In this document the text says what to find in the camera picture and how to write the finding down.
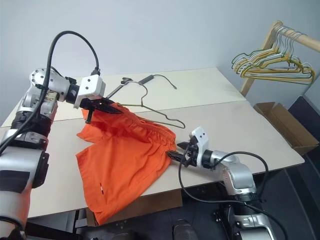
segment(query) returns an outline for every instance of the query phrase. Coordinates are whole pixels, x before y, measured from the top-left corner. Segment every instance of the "orange shorts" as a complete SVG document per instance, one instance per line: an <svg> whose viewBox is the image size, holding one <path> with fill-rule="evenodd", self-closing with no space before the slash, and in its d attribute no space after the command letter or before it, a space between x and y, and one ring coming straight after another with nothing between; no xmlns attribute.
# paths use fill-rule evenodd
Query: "orange shorts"
<svg viewBox="0 0 320 240"><path fill-rule="evenodd" d="M137 199L168 167L176 135L118 103L123 113L94 111L77 135L94 143L76 155L84 197L99 224ZM88 111L82 111L86 118Z"/></svg>

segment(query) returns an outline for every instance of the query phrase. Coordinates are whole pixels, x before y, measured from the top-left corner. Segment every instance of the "white wall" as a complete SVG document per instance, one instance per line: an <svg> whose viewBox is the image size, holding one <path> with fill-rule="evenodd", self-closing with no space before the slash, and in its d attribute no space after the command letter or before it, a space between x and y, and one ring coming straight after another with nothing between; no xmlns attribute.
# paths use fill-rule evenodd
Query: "white wall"
<svg viewBox="0 0 320 240"><path fill-rule="evenodd" d="M63 30L87 37L103 75L216 66L238 89L232 58L259 49L273 21L320 39L318 0L1 0L0 8L0 123ZM320 70L317 53L303 47L295 53ZM94 60L81 40L64 36L52 65L66 76L85 76ZM288 107L304 89L257 81L247 98Z"/></svg>

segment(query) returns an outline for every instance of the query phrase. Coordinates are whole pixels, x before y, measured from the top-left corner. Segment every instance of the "white table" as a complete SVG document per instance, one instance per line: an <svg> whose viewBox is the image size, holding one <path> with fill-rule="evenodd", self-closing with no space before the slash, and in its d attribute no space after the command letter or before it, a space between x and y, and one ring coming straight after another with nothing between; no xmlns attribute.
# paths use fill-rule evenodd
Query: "white table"
<svg viewBox="0 0 320 240"><path fill-rule="evenodd" d="M224 77L219 81L216 79L212 81L216 83L216 86L210 90L212 94L214 95L217 89L222 91L217 93L221 97L216 102L210 98L209 101L203 101L202 105L192 106L192 103L187 102L184 104L189 104L191 107L163 110L168 116L180 119L186 125L186 129L169 127L176 133L177 142L188 140L189 132L202 126L208 134L211 150L248 151L258 154L266 160L270 170L304 162L303 158L291 149L286 140L263 116L258 114L240 94L235 94L235 88ZM197 91L201 92L201 88L204 89L205 86L199 84ZM150 111L140 112L138 115L155 121L164 120L162 116ZM75 157L76 153L91 144L76 136L84 124L83 119L60 120L52 124L47 148L47 152L50 153L49 169L45 183L31 192L29 217L81 209L87 206ZM8 127L0 128L0 137L6 129ZM255 158L241 155L240 160L253 173L264 171L264 166ZM182 180L185 186L189 187L220 179L209 170L188 167L182 171ZM143 195L178 188L180 188L178 164L173 162Z"/></svg>
<svg viewBox="0 0 320 240"><path fill-rule="evenodd" d="M121 75L102 76L106 88L104 96L119 86L123 77L140 81L150 74L162 74L177 87L175 90L165 78L156 76L145 84L148 95L143 102L156 110L178 109L208 104L245 101L246 99L238 90L219 72L216 67L202 68L184 71L126 73ZM81 83L81 77L76 77L77 84ZM121 104L140 104L140 98L145 94L145 89L135 83L129 83L110 99ZM16 116L18 105L2 124L9 127ZM139 113L146 110L141 107L128 107L132 112ZM81 119L80 109L72 108L67 102L58 102L58 111L54 120Z"/></svg>

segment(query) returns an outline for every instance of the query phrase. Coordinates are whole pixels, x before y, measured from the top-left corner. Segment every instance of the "hanging rail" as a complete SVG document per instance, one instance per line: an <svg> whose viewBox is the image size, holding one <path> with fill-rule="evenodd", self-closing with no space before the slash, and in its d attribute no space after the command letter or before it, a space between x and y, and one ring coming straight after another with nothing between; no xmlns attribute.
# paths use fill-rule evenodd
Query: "hanging rail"
<svg viewBox="0 0 320 240"><path fill-rule="evenodd" d="M263 42L262 49L270 49L272 45L274 44L276 40L276 28L279 26L282 26L282 21L274 21L269 29L268 34L266 35L266 38ZM312 50L315 50L320 53L320 41L313 39L312 37L309 37L307 35L300 35L298 37L292 37L292 32L295 32L295 30L290 29L285 32L280 31L279 34L286 36L287 38L293 39L295 42L298 42L308 48L311 48ZM240 89L240 93L245 97L247 93L249 92L252 84L254 83L253 78L246 78L242 84L242 87Z"/></svg>

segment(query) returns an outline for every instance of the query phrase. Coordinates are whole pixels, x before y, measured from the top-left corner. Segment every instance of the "clothes hanger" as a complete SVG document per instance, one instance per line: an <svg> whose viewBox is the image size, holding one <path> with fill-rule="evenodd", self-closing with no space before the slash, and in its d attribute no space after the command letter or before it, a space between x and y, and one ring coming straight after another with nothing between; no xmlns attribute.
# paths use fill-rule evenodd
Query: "clothes hanger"
<svg viewBox="0 0 320 240"><path fill-rule="evenodd" d="M289 36L291 34L295 35L295 36L290 38L290 42L288 43L288 41L289 41L288 39L289 39ZM288 37L286 38L286 44L290 46L290 49L288 51L288 56L290 56L289 60L294 59L295 61L297 61L299 63L301 62L300 59L297 56L293 56L293 52L294 52L293 42L294 42L294 39L296 39L297 37L299 37L301 35L304 35L304 34L301 33L301 32L294 31L294 32L290 33L288 35ZM301 72L300 67L298 67L298 66L296 66L296 67L290 66L291 62L289 60L287 61L288 66L271 67L271 68L258 68L258 69L253 67L249 71L247 71L247 73L249 73L249 72L250 73L273 73L273 74L274 73L286 73L286 74L287 73L300 73ZM312 68L311 65L308 62L304 62L304 63L302 63L302 65L303 65L303 68L306 68L306 69L307 68L309 68L309 69Z"/></svg>
<svg viewBox="0 0 320 240"><path fill-rule="evenodd" d="M288 27L287 26L277 26L277 28L279 28L279 29L277 30L276 37L275 37L275 42L273 43L271 48L255 50L252 53L250 53L249 55L246 54L246 53L240 53L237 56L235 56L233 58L233 60L231 61L231 63L233 64L231 68L234 69L236 67L236 65L239 63L239 61L243 61L243 60L250 61L256 55L267 54L268 52L277 51L277 49L279 48L279 45L278 45L278 31L281 28L288 28Z"/></svg>
<svg viewBox="0 0 320 240"><path fill-rule="evenodd" d="M293 34L296 34L296 36L294 38L302 35L302 33L297 33L297 32L293 32ZM293 57L292 57L292 54L293 54L293 45L292 45L293 39L290 39L290 41L291 42L289 44L288 43L288 38L286 39L285 47L282 48L281 52L279 52L277 54L270 55L268 57L261 58L259 61L256 61L254 64L252 62L248 62L247 64L244 64L241 67L239 73L241 74L244 69L247 69L249 66L252 66L252 65L258 66L260 69L264 69L267 65L272 64L272 63L285 62L285 61L287 61L288 63L291 62L292 59L293 59ZM300 63L300 60L298 58L295 59L295 61Z"/></svg>
<svg viewBox="0 0 320 240"><path fill-rule="evenodd" d="M275 59L271 58L269 60L261 60L259 61L255 66L247 66L245 70L241 71L241 77L245 77L245 78L254 78L254 79L265 79L265 80L276 80L276 81L290 81L290 82L295 82L298 84L309 84L312 83L314 81L315 78L315 72L312 70L311 66L305 62L304 64L301 64L300 60L294 59L293 58L293 52L294 52L294 48L293 48L293 42L294 39L296 39L297 37L301 36L302 33L301 32L292 32L288 35L287 39L286 39L286 48L284 50L284 53L287 52L288 46L290 46L289 52L287 54L284 54L283 56L277 57ZM289 70L286 69L286 71L276 71L277 74L275 74L275 71L273 70L273 73L269 74L266 73L265 70L262 70L263 73L259 73L257 74L257 72L259 72L259 69L264 69L266 66L268 66L271 63L279 63L279 62L283 62L286 61L288 63L294 63L297 66L298 70ZM255 73L251 74L250 69L255 68Z"/></svg>
<svg viewBox="0 0 320 240"><path fill-rule="evenodd" d="M259 60L265 60L267 58L269 59L269 58L276 58L278 56L281 56L280 54L284 52L284 48L282 48L282 50L280 51L280 48L283 45L283 42L282 42L282 34L279 34L279 32L280 31L286 32L288 30L290 30L290 28L287 26L279 26L276 32L275 42L272 45L272 48L255 53L249 59L242 59L242 61L235 63L234 71L237 74L240 74L240 72L243 69L247 68L251 64L255 64Z"/></svg>
<svg viewBox="0 0 320 240"><path fill-rule="evenodd" d="M232 65L232 68L234 69L235 72L238 71L239 67L246 63L246 62L253 62L253 58L255 56L266 56L268 54L272 54L272 53L275 53L279 50L279 47L280 45L278 44L278 32L279 30L283 29L283 28L288 28L286 26L279 26L279 29L277 30L276 32L276 36L275 36L275 42L273 43L272 47L269 48L269 49L260 49L260 50L256 50L256 51L253 51L251 54L248 55L248 57L240 57L238 58L236 61L234 61L234 59L232 60L234 62L234 64Z"/></svg>
<svg viewBox="0 0 320 240"><path fill-rule="evenodd" d="M177 127L177 128L180 128L180 129L185 129L185 128L186 128L186 125L185 125L182 121L180 121L179 119L169 118L166 114L164 114L164 113L162 113L162 112L160 112L160 111L157 111L157 110L155 110L155 109L152 109L151 107L148 107L148 106L144 105L143 98L148 95L148 89L147 89L147 87L146 87L145 85L143 85L143 84L141 84L141 83L139 83L139 82L137 82L137 81L128 81L127 84L129 84L129 83L138 84L138 85L144 87L144 89L145 89L145 94L141 97L141 104L122 104L122 103L119 103L119 105L121 105L121 106L127 106L127 107L141 107L141 108L145 108L145 109L148 109L148 110L150 110L150 111L152 111L152 112L155 112L155 113L157 113L157 114L163 115L163 116L164 116L167 120L169 120L169 121L179 122L179 123L182 124L182 126L175 125L175 124L172 124L172 123L162 122L162 121L153 121L153 120L149 120L149 119L146 119L146 118L141 117L142 119L144 119L144 120L146 120L146 121L150 121L150 122L158 123L158 124L169 125L169 126Z"/></svg>

